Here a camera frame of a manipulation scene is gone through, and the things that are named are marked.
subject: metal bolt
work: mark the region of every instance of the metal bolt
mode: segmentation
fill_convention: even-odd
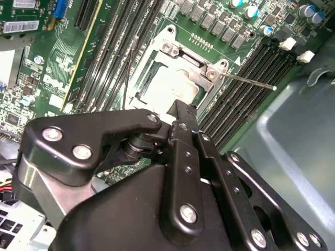
[[[56,128],[47,128],[43,130],[42,136],[47,141],[59,141],[63,138],[63,133]]]
[[[253,241],[256,243],[257,246],[261,248],[266,248],[266,240],[264,235],[257,229],[251,230],[251,236]]]
[[[78,159],[89,159],[92,156],[92,151],[85,145],[77,145],[72,150],[73,155]]]
[[[238,156],[236,156],[235,154],[232,154],[232,155],[231,155],[231,158],[232,158],[234,161],[236,161],[236,162],[240,161],[239,158],[238,158]]]
[[[210,138],[209,138],[207,135],[205,135],[205,134],[203,134],[203,138],[204,138],[204,140],[206,140],[206,141],[210,141]]]
[[[150,119],[152,122],[157,122],[157,118],[156,118],[156,116],[154,115],[154,114],[149,114],[148,116],[148,119]]]
[[[180,126],[183,130],[187,131],[187,125],[186,125],[186,124],[184,124],[184,123],[180,123],[179,126]]]
[[[180,207],[180,214],[187,223],[195,223],[197,221],[197,213],[188,205]]]
[[[321,243],[320,243],[320,241],[319,241],[319,239],[318,239],[318,237],[316,237],[313,234],[309,234],[309,237],[314,242],[315,245],[317,245],[318,247],[322,246]]]
[[[303,233],[298,232],[297,237],[298,237],[298,240],[301,242],[301,244],[303,244],[305,247],[309,246],[308,239]]]

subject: white label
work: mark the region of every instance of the white label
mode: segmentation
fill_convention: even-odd
[[[21,9],[35,9],[36,0],[14,0],[13,7]]]
[[[4,25],[4,33],[37,30],[39,23],[39,20],[25,22],[6,22]]]

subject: capacitor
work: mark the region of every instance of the capacitor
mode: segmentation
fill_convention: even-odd
[[[299,8],[299,16],[301,17],[311,17],[316,12],[315,5],[303,5]]]
[[[243,4],[243,0],[230,0],[229,4],[231,8],[237,8]]]
[[[35,97],[33,95],[24,96],[21,100],[21,104],[24,106],[31,106],[35,103]]]
[[[262,25],[260,28],[260,33],[266,37],[269,37],[273,33],[273,29],[271,26]]]
[[[244,9],[245,18],[253,18],[256,17],[259,13],[259,10],[256,6],[248,6]]]
[[[325,18],[325,14],[323,12],[316,12],[313,16],[307,18],[307,21],[311,24],[318,25]]]

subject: pcie slot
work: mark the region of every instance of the pcie slot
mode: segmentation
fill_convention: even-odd
[[[101,88],[101,77],[105,73],[106,68],[108,67],[109,58],[113,52],[114,47],[116,46],[117,40],[122,34],[125,23],[127,22],[130,13],[132,12],[134,2],[128,0],[124,3],[124,8],[121,11],[120,15],[115,15],[106,29],[104,39],[102,40],[102,47],[98,51],[95,61],[92,65],[92,69],[89,70],[89,73],[85,77],[84,85],[85,96],[81,98],[81,102],[89,106],[92,101],[95,99],[96,95],[99,93]]]
[[[275,83],[279,83],[286,74],[292,69],[293,64],[285,64],[284,68],[281,70],[280,74],[277,74],[276,78],[273,80]],[[238,116],[235,121],[230,123],[229,127],[224,129],[225,133],[223,133],[219,138],[216,138],[215,144],[220,149],[224,147],[229,140],[238,132],[238,130],[248,122],[249,116],[253,115],[265,101],[265,99],[269,96],[271,90],[261,89],[255,96],[255,98],[246,106],[248,109],[243,111],[240,116]]]
[[[260,81],[263,73],[266,72],[266,69],[271,65],[271,63],[275,59],[276,59],[275,54],[267,53],[265,55],[265,57],[262,58],[262,62],[264,62],[264,64],[259,65],[262,62],[258,62],[256,64],[256,67],[254,67],[250,72],[248,72],[245,77],[256,80],[256,81]],[[224,107],[222,107],[216,115],[216,122],[212,123],[209,126],[209,128],[206,129],[206,133],[208,133],[211,137],[216,133],[217,130],[219,130],[223,126],[225,121],[228,119],[228,116],[227,116],[228,109],[230,107],[234,107],[236,105],[236,103],[238,103],[240,98],[244,97],[246,95],[247,91],[250,90],[250,88],[252,87],[249,84],[244,83],[244,82],[240,82],[240,81],[238,81],[235,84],[235,86],[237,86],[238,83],[240,84],[238,89],[236,89],[238,91],[236,93],[234,93],[232,97],[229,97],[227,99],[226,105]]]
[[[251,71],[251,67],[256,67],[258,63],[262,60],[264,56],[267,55],[267,50],[269,50],[269,47],[266,45],[261,46],[254,56],[249,59],[249,61],[244,65],[243,69],[238,74],[241,77],[247,77],[247,75]],[[220,114],[220,110],[224,109],[224,107],[228,104],[228,97],[233,95],[234,92],[236,92],[236,84],[239,81],[232,80],[229,84],[228,89],[223,93],[223,95],[219,98],[219,100],[215,103],[212,110],[206,115],[205,119],[200,124],[200,128],[204,131],[207,131],[209,127],[216,121],[218,115]]]
[[[156,19],[156,16],[158,15],[160,9],[161,9],[161,6],[163,4],[163,1],[157,1],[152,9],[152,12],[149,16],[149,18],[147,19],[147,24],[144,25],[144,29],[141,31],[140,35],[139,35],[139,41],[137,43],[137,47],[134,51],[134,59],[132,62],[129,62],[131,65],[133,64],[134,60],[135,60],[135,57],[136,55],[139,53],[142,45],[144,44],[145,42],[145,39],[147,38],[149,32],[150,32],[150,29],[151,29],[151,26],[152,24],[154,23],[155,19]],[[113,105],[113,102],[117,96],[117,94],[119,93],[125,79],[126,79],[126,74],[130,74],[130,73],[127,73],[126,72],[126,64],[124,64],[121,68],[121,73],[118,77],[118,79],[116,80],[116,83],[115,83],[115,86],[114,88],[112,89],[112,91],[110,92],[110,95],[109,95],[109,99],[108,99],[108,102],[105,106],[105,109],[106,111],[110,110],[112,105]]]
[[[113,8],[112,13],[110,14],[111,18],[107,25],[106,32],[101,40],[101,43],[99,45],[99,49],[95,55],[94,61],[90,65],[90,67],[87,70],[84,82],[82,84],[82,87],[80,88],[78,98],[80,102],[86,102],[87,99],[90,98],[90,94],[94,92],[97,83],[94,81],[94,78],[96,77],[96,73],[98,72],[98,69],[100,68],[102,61],[103,61],[103,55],[106,53],[106,50],[110,44],[111,39],[115,36],[118,23],[120,22],[120,17],[122,16],[123,12],[119,11],[123,4],[127,4],[130,1],[127,1],[124,3],[125,0],[118,0],[115,3],[115,8]]]
[[[75,19],[74,26],[86,30],[91,22],[94,9],[98,4],[98,0],[82,0],[81,5]]]
[[[273,64],[271,68],[269,68],[266,71],[263,77],[258,77],[258,81],[262,81],[264,83],[270,82],[272,77],[278,71],[278,69],[282,69],[285,63],[286,60],[283,59],[280,59],[279,61],[275,62],[275,64]],[[265,69],[263,66],[258,71],[258,73],[262,74],[264,70]],[[246,90],[243,94],[239,95],[241,102],[232,105],[230,114],[228,115],[226,113],[222,113],[220,115],[221,119],[225,119],[225,123],[222,123],[220,126],[218,126],[218,128],[216,128],[214,132],[212,132],[212,134],[210,135],[214,140],[214,142],[219,141],[219,138],[222,137],[222,135],[225,133],[227,126],[231,125],[231,123],[236,119],[236,116],[240,116],[243,113],[243,111],[245,111],[245,109],[251,105],[251,102],[255,100],[255,98],[257,97],[257,93],[261,90],[262,88],[249,85],[248,90]]]
[[[116,52],[117,56],[113,57],[112,61],[110,61],[111,67],[109,68],[108,75],[106,78],[103,79],[103,87],[96,99],[96,103],[93,105],[93,107],[96,107],[96,110],[104,110],[104,106],[106,105],[106,97],[109,96],[108,90],[111,88],[111,85],[114,84],[113,79],[115,77],[115,74],[117,73],[119,67],[122,65],[124,57],[128,56],[132,40],[138,32],[140,26],[140,23],[138,23],[138,18],[143,18],[149,3],[150,0],[145,0],[138,8],[136,8],[136,10],[133,10],[135,12],[134,18],[131,22],[129,22],[129,26],[126,28],[127,31],[124,32],[126,36],[120,41],[119,47]]]

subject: black memory slot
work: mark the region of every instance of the black memory slot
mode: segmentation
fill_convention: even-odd
[[[259,71],[263,69],[264,65],[260,65],[260,64],[262,64],[262,62],[268,62],[268,60],[272,56],[271,53],[265,53],[265,52],[266,50],[265,51],[262,50],[261,54],[258,55],[255,58],[255,60],[253,60],[253,64],[249,66],[249,70],[243,73],[243,77],[254,79],[255,77],[257,77],[258,74],[262,73]],[[248,86],[248,84],[241,82],[241,81],[233,81],[232,84],[233,86],[232,86],[231,94],[227,95],[225,99],[223,99],[220,102],[222,105],[218,107],[218,109],[216,109],[214,119],[207,122],[206,124],[207,127],[203,127],[203,130],[206,131],[206,133],[211,134],[212,131],[215,130],[215,128],[219,126],[218,124],[221,123],[220,114],[222,114],[222,112],[225,112],[225,110],[229,109],[230,104],[232,104],[234,100],[238,99],[239,95]]]
[[[256,50],[253,56],[247,61],[244,67],[238,73],[238,76],[245,77],[250,67],[253,63],[258,62],[261,57],[265,55],[266,50],[268,50],[268,46],[261,45],[258,50]],[[225,105],[227,97],[230,97],[236,89],[237,80],[231,80],[227,90],[224,91],[223,95],[216,101],[215,105],[211,109],[211,111],[205,116],[205,119],[200,123],[201,130],[205,131],[208,126],[213,121],[214,116],[218,113],[218,111]]]
[[[155,7],[155,3],[159,2],[159,0],[156,0],[154,2],[154,4],[152,4],[150,6],[150,3],[152,1],[150,0],[146,0],[143,2],[143,4],[140,6],[140,8],[138,9],[139,14],[136,16],[136,19],[133,20],[133,24],[131,26],[130,31],[127,33],[126,38],[124,39],[124,43],[122,44],[122,46],[120,46],[120,52],[118,55],[120,55],[116,61],[115,61],[115,67],[111,68],[111,72],[108,75],[108,79],[106,80],[106,88],[103,89],[103,91],[100,93],[100,97],[99,100],[96,104],[96,107],[98,108],[98,110],[105,110],[106,107],[108,106],[108,101],[110,100],[110,98],[106,98],[106,94],[108,92],[108,89],[110,88],[110,85],[113,82],[113,79],[115,77],[115,75],[118,72],[118,76],[120,76],[122,74],[122,67],[126,67],[127,66],[127,59],[129,58],[129,47],[133,41],[133,38],[135,37],[135,35],[138,35],[141,31],[141,29],[143,27],[146,26],[148,19],[146,18],[146,16],[148,16],[147,11],[149,10],[149,12],[152,13],[154,7]],[[117,89],[117,80],[115,81],[115,84],[113,85],[111,91],[109,92],[108,96],[111,97],[113,96],[115,90]]]
[[[276,72],[281,72],[283,67],[285,66],[285,63],[287,61],[283,58],[276,61],[273,65],[271,65],[268,70],[265,72],[265,74],[258,79],[258,81],[262,81],[264,83],[271,82],[271,79],[276,74]],[[237,120],[240,116],[242,116],[245,111],[250,107],[250,105],[255,101],[257,96],[259,95],[259,92],[262,90],[261,87],[251,86],[249,89],[249,92],[246,93],[246,96],[244,97],[244,101],[239,103],[238,107],[233,107],[234,112],[229,116],[229,119],[226,121],[226,123],[222,124],[221,128],[218,128],[214,135],[212,135],[212,139],[214,142],[218,142],[220,138],[225,135],[225,133],[228,130],[228,127],[232,125],[232,123]]]
[[[122,10],[121,14],[115,15],[115,17],[112,18],[112,20],[109,23],[109,26],[106,29],[105,37],[102,40],[102,43],[104,43],[106,40],[108,41],[105,44],[105,47],[103,49],[103,52],[97,53],[97,60],[91,70],[90,75],[86,75],[88,78],[85,82],[90,86],[90,90],[85,97],[85,100],[83,101],[87,106],[91,103],[92,99],[94,98],[94,95],[98,91],[98,88],[101,85],[101,77],[102,74],[104,73],[104,69],[106,68],[109,57],[113,50],[110,48],[114,48],[121,33],[122,29],[120,27],[123,27],[125,25],[125,22],[128,20],[128,17],[132,11],[133,8],[133,1],[126,1],[125,2],[125,7]]]
[[[292,69],[292,64],[286,64],[284,66],[284,69],[277,74],[276,78],[273,80],[273,82],[280,83],[280,81],[288,74],[288,72]],[[231,139],[232,137],[241,129],[241,127],[247,123],[250,120],[250,116],[252,116],[259,106],[265,101],[265,99],[269,96],[271,93],[271,90],[268,89],[261,89],[259,93],[257,94],[257,99],[253,101],[253,104],[249,107],[247,111],[245,111],[245,115],[242,118],[239,118],[238,120],[234,121],[232,123],[231,128],[226,132],[226,134],[221,136],[221,138],[215,142],[218,149],[221,149],[224,147]]]
[[[92,15],[94,14],[94,9],[98,4],[98,0],[82,0],[81,5],[75,19],[74,26],[86,30],[91,23]]]
[[[163,4],[163,1],[157,1],[154,8],[153,8],[153,11],[151,12],[151,15],[150,17],[148,18],[148,21],[147,21],[147,25],[144,26],[144,29],[141,31],[140,35],[139,35],[139,41],[137,43],[137,47],[136,49],[134,50],[134,58],[133,58],[133,61],[130,62],[130,64],[133,64],[135,58],[136,58],[136,55],[138,55],[142,45],[144,44],[149,32],[150,32],[150,29],[156,19],[156,16],[158,15],[160,9],[161,9],[161,6]],[[125,81],[126,79],[126,74],[129,74],[126,72],[126,64],[124,64],[122,66],[122,69],[121,69],[121,74],[119,76],[119,78],[117,79],[116,81],[116,88],[114,90],[114,92],[111,92],[110,94],[110,98],[108,99],[108,102],[106,104],[106,107],[105,107],[105,110],[108,111],[111,109],[112,105],[113,105],[113,102],[116,98],[116,95],[118,94],[118,92],[120,91],[121,89],[121,86],[123,84],[123,82]]]
[[[254,68],[252,72],[250,72],[250,74],[248,74],[246,77],[250,79],[254,79],[256,81],[261,81],[261,77],[263,76],[263,73],[266,72],[265,70],[271,65],[271,63],[276,59],[277,56],[278,55],[276,54],[268,53],[266,57],[263,58],[264,60],[262,60],[262,62],[267,62],[267,63],[263,65],[257,65],[257,67]],[[245,82],[240,82],[240,83],[243,87],[239,88],[238,93],[233,97],[233,99],[227,101],[229,102],[229,104],[225,106],[223,111],[218,113],[217,122],[215,124],[212,124],[210,129],[206,130],[206,133],[208,133],[211,137],[215,134],[217,130],[219,130],[223,126],[222,123],[228,119],[229,117],[228,115],[232,113],[235,106],[238,103],[241,103],[240,99],[245,97],[247,92],[249,92],[251,88],[253,87],[250,84],[247,84]]]

